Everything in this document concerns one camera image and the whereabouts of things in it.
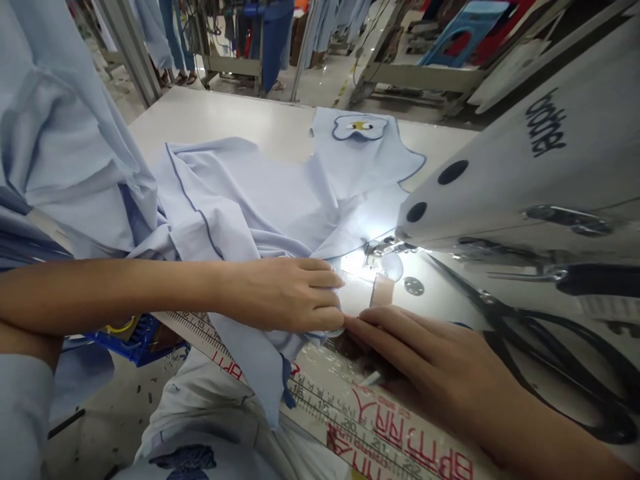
blue plastic basket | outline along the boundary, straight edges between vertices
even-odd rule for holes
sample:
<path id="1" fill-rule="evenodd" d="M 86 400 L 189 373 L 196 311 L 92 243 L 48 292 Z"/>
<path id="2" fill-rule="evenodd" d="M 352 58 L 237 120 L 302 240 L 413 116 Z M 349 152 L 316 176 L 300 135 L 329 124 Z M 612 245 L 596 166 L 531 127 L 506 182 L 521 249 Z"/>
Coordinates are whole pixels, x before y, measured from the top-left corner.
<path id="1" fill-rule="evenodd" d="M 140 317 L 131 338 L 126 342 L 101 331 L 87 333 L 85 337 L 132 361 L 136 367 L 142 367 L 172 354 L 187 344 L 186 341 L 182 341 L 172 347 L 150 351 L 150 344 L 159 326 L 160 322 L 146 313 Z"/>

blue clothing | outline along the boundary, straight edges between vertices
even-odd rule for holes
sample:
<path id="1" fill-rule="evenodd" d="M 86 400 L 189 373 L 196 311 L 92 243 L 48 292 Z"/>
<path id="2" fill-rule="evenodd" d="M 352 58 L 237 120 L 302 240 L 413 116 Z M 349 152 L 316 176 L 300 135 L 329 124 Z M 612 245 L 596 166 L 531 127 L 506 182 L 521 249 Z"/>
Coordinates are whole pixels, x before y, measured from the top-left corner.
<path id="1" fill-rule="evenodd" d="M 165 28 L 165 34 L 169 40 L 169 48 L 171 49 L 171 56 L 173 57 L 173 65 L 178 70 L 184 70 L 185 64 L 188 71 L 195 70 L 195 61 L 193 55 L 190 54 L 185 41 L 185 32 L 180 21 L 180 8 L 178 8 L 178 0 L 159 0 L 160 13 L 162 14 L 162 22 Z M 175 37 L 175 30 L 173 29 L 173 13 L 178 23 L 178 33 L 180 35 L 180 45 Z"/>

metal pole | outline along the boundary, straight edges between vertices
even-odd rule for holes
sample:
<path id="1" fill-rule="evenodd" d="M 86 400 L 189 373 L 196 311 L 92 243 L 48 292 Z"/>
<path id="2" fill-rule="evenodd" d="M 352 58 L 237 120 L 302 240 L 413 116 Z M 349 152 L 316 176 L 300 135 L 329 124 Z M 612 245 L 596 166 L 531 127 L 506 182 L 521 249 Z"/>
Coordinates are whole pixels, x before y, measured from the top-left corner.
<path id="1" fill-rule="evenodd" d="M 316 20 L 316 16 L 318 12 L 320 12 L 320 8 L 318 8 L 318 3 L 322 0 L 311 0 L 311 6 L 309 8 L 309 13 L 307 14 L 307 24 L 305 26 L 305 34 L 302 36 L 302 45 L 300 46 L 300 53 L 298 54 L 298 65 L 295 67 L 295 78 L 293 79 L 293 90 L 291 91 L 290 102 L 297 102 L 296 93 L 298 93 L 298 84 L 300 83 L 300 75 L 302 75 L 305 66 L 303 65 L 303 61 L 305 60 L 304 55 L 307 50 L 307 44 L 311 40 L 311 36 L 309 35 L 309 30 L 311 30 L 310 25 L 313 25 L 313 22 Z"/>
<path id="2" fill-rule="evenodd" d="M 160 98 L 160 84 L 155 77 L 129 0 L 95 0 L 95 5 L 122 54 L 125 68 L 140 99 L 149 108 Z"/>

blue chair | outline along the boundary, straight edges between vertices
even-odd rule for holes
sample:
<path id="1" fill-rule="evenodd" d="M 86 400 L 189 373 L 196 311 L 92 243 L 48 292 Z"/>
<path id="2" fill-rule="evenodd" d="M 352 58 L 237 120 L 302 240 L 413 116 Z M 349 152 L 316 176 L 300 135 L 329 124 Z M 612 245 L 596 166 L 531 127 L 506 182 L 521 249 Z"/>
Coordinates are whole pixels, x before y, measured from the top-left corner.
<path id="1" fill-rule="evenodd" d="M 460 68 L 464 66 L 475 48 L 491 31 L 500 17 L 509 8 L 507 1 L 472 0 L 468 2 L 449 22 L 447 28 L 440 34 L 433 46 L 420 59 L 418 65 L 446 65 Z M 443 50 L 452 36 L 458 33 L 470 35 L 467 46 L 457 56 L 446 55 Z"/>

ruler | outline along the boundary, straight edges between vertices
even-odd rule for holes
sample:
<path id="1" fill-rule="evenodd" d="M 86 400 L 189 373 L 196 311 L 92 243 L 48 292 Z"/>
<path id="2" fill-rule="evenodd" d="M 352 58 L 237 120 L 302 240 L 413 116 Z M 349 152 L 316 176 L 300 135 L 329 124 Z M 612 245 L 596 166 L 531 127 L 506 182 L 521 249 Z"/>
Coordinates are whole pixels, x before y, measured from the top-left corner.
<path id="1" fill-rule="evenodd" d="M 152 315 L 248 385 L 206 313 Z M 400 405 L 383 389 L 360 386 L 361 380 L 346 359 L 309 344 L 292 365 L 288 382 L 296 408 L 282 405 L 281 413 L 368 480 L 484 480 L 502 476 L 483 454 Z"/>

